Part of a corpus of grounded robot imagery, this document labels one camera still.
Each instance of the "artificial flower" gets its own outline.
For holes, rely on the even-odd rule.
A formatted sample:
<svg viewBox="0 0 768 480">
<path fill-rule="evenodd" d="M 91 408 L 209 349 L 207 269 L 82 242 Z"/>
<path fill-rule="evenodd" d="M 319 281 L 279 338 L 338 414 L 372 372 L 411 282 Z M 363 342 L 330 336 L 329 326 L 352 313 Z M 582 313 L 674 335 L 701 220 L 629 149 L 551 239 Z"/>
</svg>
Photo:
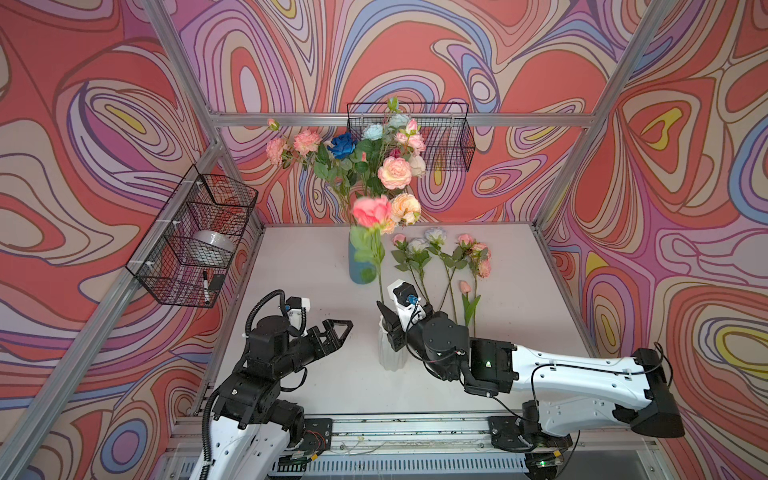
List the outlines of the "artificial flower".
<svg viewBox="0 0 768 480">
<path fill-rule="evenodd" d="M 400 194 L 392 199 L 392 216 L 395 222 L 413 225 L 422 214 L 422 205 L 411 194 Z"/>
<path fill-rule="evenodd" d="M 392 117 L 389 117 L 387 124 L 393 128 L 402 128 L 410 121 L 411 118 L 406 114 L 394 114 Z"/>
<path fill-rule="evenodd" d="M 386 195 L 379 198 L 360 197 L 352 206 L 352 215 L 365 228 L 385 223 L 392 214 L 392 204 Z"/>
<path fill-rule="evenodd" d="M 411 253 L 423 252 L 426 247 L 429 247 L 429 242 L 423 238 L 416 238 L 408 243 L 408 250 Z"/>
<path fill-rule="evenodd" d="M 397 223 L 395 223 L 394 220 L 392 220 L 391 218 L 386 219 L 386 221 L 382 225 L 382 235 L 384 233 L 394 233 L 395 227 L 397 227 Z"/>
<path fill-rule="evenodd" d="M 306 156 L 310 151 L 317 151 L 321 140 L 322 138 L 315 132 L 303 130 L 293 139 L 293 148 L 296 148 L 296 151 Z"/>
<path fill-rule="evenodd" d="M 401 145 L 411 147 L 416 152 L 423 152 L 426 149 L 426 145 L 421 134 L 409 136 L 402 132 L 397 132 L 395 134 L 395 140 L 397 140 L 397 143 Z"/>
<path fill-rule="evenodd" d="M 266 144 L 266 157 L 272 165 L 279 165 L 283 160 L 283 152 L 288 150 L 286 139 L 275 137 Z"/>
<path fill-rule="evenodd" d="M 362 137 L 368 140 L 378 140 L 382 135 L 384 135 L 384 127 L 381 124 L 369 125 L 362 133 Z"/>
<path fill-rule="evenodd" d="M 424 238 L 429 240 L 430 243 L 445 245 L 445 240 L 448 238 L 448 234 L 440 227 L 433 227 L 424 232 Z"/>
<path fill-rule="evenodd" d="M 478 263 L 478 276 L 480 278 L 488 278 L 491 276 L 491 261 L 490 260 L 483 260 L 482 262 Z"/>
<path fill-rule="evenodd" d="M 466 283 L 464 280 L 458 283 L 458 289 L 461 290 L 462 294 L 464 295 L 472 292 L 472 287 L 469 286 L 469 283 Z"/>
<path fill-rule="evenodd" d="M 414 177 L 421 177 L 427 171 L 427 164 L 424 163 L 421 155 L 411 155 L 408 165 L 411 166 L 411 175 Z"/>
<path fill-rule="evenodd" d="M 352 139 L 352 134 L 350 132 L 346 132 L 343 135 L 333 138 L 331 143 L 333 144 L 333 147 L 329 150 L 335 158 L 347 158 L 349 154 L 355 151 L 356 142 Z"/>
<path fill-rule="evenodd" d="M 411 183 L 411 166 L 401 157 L 387 157 L 379 168 L 379 180 L 387 190 L 405 188 Z"/>
<path fill-rule="evenodd" d="M 470 247 L 475 243 L 475 238 L 469 233 L 462 233 L 458 236 L 458 244 L 462 247 Z"/>
<path fill-rule="evenodd" d="M 406 133 L 408 135 L 413 135 L 419 131 L 419 124 L 416 123 L 416 120 L 411 119 L 410 122 L 406 125 Z"/>
</svg>

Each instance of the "blue rose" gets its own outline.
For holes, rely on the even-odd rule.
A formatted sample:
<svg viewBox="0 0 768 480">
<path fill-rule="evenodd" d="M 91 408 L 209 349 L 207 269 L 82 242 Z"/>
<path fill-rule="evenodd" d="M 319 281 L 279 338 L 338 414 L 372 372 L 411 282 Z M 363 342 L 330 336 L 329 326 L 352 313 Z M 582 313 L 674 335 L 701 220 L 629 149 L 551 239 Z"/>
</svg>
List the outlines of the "blue rose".
<svg viewBox="0 0 768 480">
<path fill-rule="evenodd" d="M 382 135 L 384 135 L 384 127 L 381 124 L 369 125 L 366 131 L 362 133 L 362 137 L 368 140 L 378 140 Z"/>
<path fill-rule="evenodd" d="M 349 132 L 334 138 L 331 140 L 331 143 L 333 144 L 333 147 L 328 150 L 330 150 L 335 158 L 346 158 L 349 154 L 355 151 L 355 141 L 352 139 L 352 134 Z"/>
</svg>

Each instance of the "black cable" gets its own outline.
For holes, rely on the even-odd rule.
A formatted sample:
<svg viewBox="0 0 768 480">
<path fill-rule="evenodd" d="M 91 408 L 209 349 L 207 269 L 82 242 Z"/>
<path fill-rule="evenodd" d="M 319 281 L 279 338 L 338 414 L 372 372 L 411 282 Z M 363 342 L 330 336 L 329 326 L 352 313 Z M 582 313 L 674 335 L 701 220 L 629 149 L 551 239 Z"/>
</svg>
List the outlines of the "black cable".
<svg viewBox="0 0 768 480">
<path fill-rule="evenodd" d="M 203 468 L 200 469 L 200 480 L 208 478 L 208 470 L 210 469 L 210 465 L 208 465 L 212 457 L 210 453 L 210 411 L 214 408 L 214 401 L 218 396 L 219 389 L 216 388 L 210 393 L 205 408 L 203 408 Z"/>
<path fill-rule="evenodd" d="M 251 326 L 253 326 L 253 319 L 256 317 L 256 314 L 261 310 L 261 307 L 266 305 L 267 302 L 272 300 L 274 297 L 280 295 L 280 313 L 285 317 L 288 318 L 288 312 L 286 311 L 286 293 L 282 290 L 274 290 L 270 293 L 268 293 L 264 298 L 259 300 L 259 303 L 253 306 L 252 310 L 248 314 L 248 319 L 245 321 L 245 335 L 249 336 L 251 331 Z"/>
<path fill-rule="evenodd" d="M 574 442 L 574 446 L 571 448 L 571 454 L 568 456 L 568 460 L 565 461 L 563 464 L 563 468 L 560 469 L 557 475 L 555 475 L 555 478 L 559 478 L 560 475 L 563 475 L 563 472 L 565 472 L 566 467 L 568 467 L 568 464 L 571 463 L 571 458 L 574 458 L 574 453 L 576 453 L 576 447 L 578 446 L 578 440 L 581 438 L 581 430 L 578 431 L 578 435 L 576 435 L 576 442 Z"/>
<path fill-rule="evenodd" d="M 281 386 L 280 387 L 280 391 L 281 392 L 293 392 L 294 390 L 298 390 L 302 385 L 304 385 L 304 382 L 306 381 L 306 374 L 308 372 L 309 372 L 309 370 L 307 370 L 306 367 L 304 367 L 304 376 L 301 377 L 301 383 L 299 383 L 299 385 L 297 385 L 297 386 L 295 386 L 293 388 L 288 388 L 288 387 L 282 387 Z"/>
</svg>

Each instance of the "pink rose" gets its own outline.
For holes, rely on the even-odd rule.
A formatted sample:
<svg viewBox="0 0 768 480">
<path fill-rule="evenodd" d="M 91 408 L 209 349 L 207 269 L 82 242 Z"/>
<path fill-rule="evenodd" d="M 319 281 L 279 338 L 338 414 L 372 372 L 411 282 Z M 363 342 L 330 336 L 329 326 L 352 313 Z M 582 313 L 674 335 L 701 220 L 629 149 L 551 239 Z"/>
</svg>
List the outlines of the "pink rose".
<svg viewBox="0 0 768 480">
<path fill-rule="evenodd" d="M 462 294 L 466 295 L 472 291 L 472 287 L 469 286 L 469 283 L 466 283 L 464 280 L 458 283 L 458 289 L 462 291 Z"/>
<path fill-rule="evenodd" d="M 270 159 L 272 165 L 279 165 L 283 160 L 283 152 L 288 150 L 286 139 L 277 137 L 266 144 L 266 157 Z"/>
<path fill-rule="evenodd" d="M 321 140 L 315 132 L 303 130 L 293 139 L 293 148 L 305 157 L 310 151 L 317 151 Z"/>
<path fill-rule="evenodd" d="M 405 188 L 411 183 L 411 165 L 401 157 L 387 157 L 379 168 L 379 180 L 387 190 Z"/>
<path fill-rule="evenodd" d="M 475 242 L 475 238 L 469 233 L 462 233 L 458 236 L 458 244 L 469 247 Z"/>
<path fill-rule="evenodd" d="M 406 125 L 406 133 L 408 135 L 413 135 L 414 133 L 419 131 L 419 124 L 416 123 L 416 120 L 411 119 L 410 122 Z"/>
<path fill-rule="evenodd" d="M 486 248 L 488 248 L 488 245 L 486 245 L 485 243 L 475 243 L 474 245 L 472 245 L 472 249 L 473 249 L 475 252 L 477 252 L 477 253 L 480 253 L 480 252 L 482 252 L 482 251 L 483 251 L 483 250 L 485 250 Z M 489 250 L 488 250 L 488 260 L 490 260 L 490 259 L 491 259 L 491 251 L 490 251 L 490 249 L 489 249 Z"/>
<path fill-rule="evenodd" d="M 480 278 L 491 276 L 491 262 L 489 260 L 483 260 L 478 264 L 478 275 Z"/>
<path fill-rule="evenodd" d="M 365 228 L 385 223 L 391 213 L 392 204 L 385 195 L 379 198 L 360 197 L 352 206 L 352 215 L 357 223 Z"/>
</svg>

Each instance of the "peach rose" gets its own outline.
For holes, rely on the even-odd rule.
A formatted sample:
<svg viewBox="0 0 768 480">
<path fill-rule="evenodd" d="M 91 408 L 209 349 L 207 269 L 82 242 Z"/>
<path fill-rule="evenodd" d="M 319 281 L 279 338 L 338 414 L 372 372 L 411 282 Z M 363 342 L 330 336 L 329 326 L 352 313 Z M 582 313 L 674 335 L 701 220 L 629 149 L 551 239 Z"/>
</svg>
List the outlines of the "peach rose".
<svg viewBox="0 0 768 480">
<path fill-rule="evenodd" d="M 483 260 L 478 264 L 478 275 L 480 278 L 491 276 L 491 262 L 489 260 Z"/>
<path fill-rule="evenodd" d="M 266 157 L 270 159 L 272 165 L 279 165 L 283 159 L 283 152 L 286 150 L 288 150 L 288 145 L 285 138 L 273 138 L 266 144 Z"/>
<path fill-rule="evenodd" d="M 472 292 L 472 287 L 470 287 L 469 283 L 466 283 L 464 280 L 458 283 L 458 289 L 461 290 L 464 295 Z"/>
<path fill-rule="evenodd" d="M 467 247 L 475 242 L 475 238 L 469 233 L 462 233 L 458 236 L 458 244 L 466 245 Z"/>
<path fill-rule="evenodd" d="M 382 235 L 384 233 L 395 233 L 395 227 L 397 227 L 397 223 L 392 221 L 391 218 L 386 219 L 386 221 L 382 225 Z"/>
<path fill-rule="evenodd" d="M 405 188 L 411 183 L 411 166 L 401 157 L 387 157 L 379 168 L 379 180 L 387 190 Z"/>
<path fill-rule="evenodd" d="M 472 245 L 472 249 L 478 254 L 480 254 L 480 252 L 482 252 L 486 248 L 488 248 L 488 245 L 486 245 L 485 243 L 475 243 L 475 245 Z M 488 260 L 490 259 L 491 259 L 491 250 L 488 249 Z"/>
<path fill-rule="evenodd" d="M 293 148 L 305 157 L 310 151 L 317 151 L 321 140 L 315 132 L 303 130 L 293 139 Z"/>
<path fill-rule="evenodd" d="M 391 218 L 395 222 L 403 221 L 413 225 L 422 214 L 422 205 L 411 194 L 400 194 L 392 199 Z"/>
<path fill-rule="evenodd" d="M 391 214 L 392 204 L 385 195 L 379 198 L 360 197 L 352 206 L 352 215 L 357 223 L 365 228 L 385 223 Z"/>
</svg>

